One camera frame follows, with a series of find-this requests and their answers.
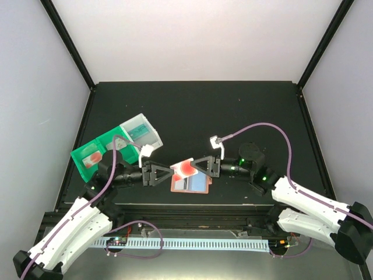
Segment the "pink leather card holder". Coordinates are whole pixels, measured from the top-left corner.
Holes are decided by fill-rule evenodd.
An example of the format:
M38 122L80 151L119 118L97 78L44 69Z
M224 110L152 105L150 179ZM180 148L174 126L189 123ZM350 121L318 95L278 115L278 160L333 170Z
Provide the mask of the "pink leather card holder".
M208 194L211 184L212 178L201 172L186 178L175 173L171 178L170 190L173 193Z

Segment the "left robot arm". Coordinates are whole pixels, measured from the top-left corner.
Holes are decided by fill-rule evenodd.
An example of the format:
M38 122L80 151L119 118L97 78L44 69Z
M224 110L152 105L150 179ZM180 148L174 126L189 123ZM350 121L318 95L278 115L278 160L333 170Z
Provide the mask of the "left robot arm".
M174 170L146 161L135 167L119 151L105 152L98 169L68 212L53 229L28 251L13 257L20 279L62 279L71 264L99 237L131 228L136 221L125 222L124 211L113 202L118 187L142 182L156 186L170 178Z

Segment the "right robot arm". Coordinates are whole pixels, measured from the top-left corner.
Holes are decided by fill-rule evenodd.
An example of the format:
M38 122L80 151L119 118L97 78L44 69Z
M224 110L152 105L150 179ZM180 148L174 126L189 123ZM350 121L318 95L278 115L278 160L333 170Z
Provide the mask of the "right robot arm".
M266 218L268 233L299 233L332 246L354 264L365 264L372 250L372 215L365 205L335 201L276 174L254 143L242 144L236 159L208 156L193 160L191 166L211 178L241 176L259 195L270 193L283 204L278 215Z

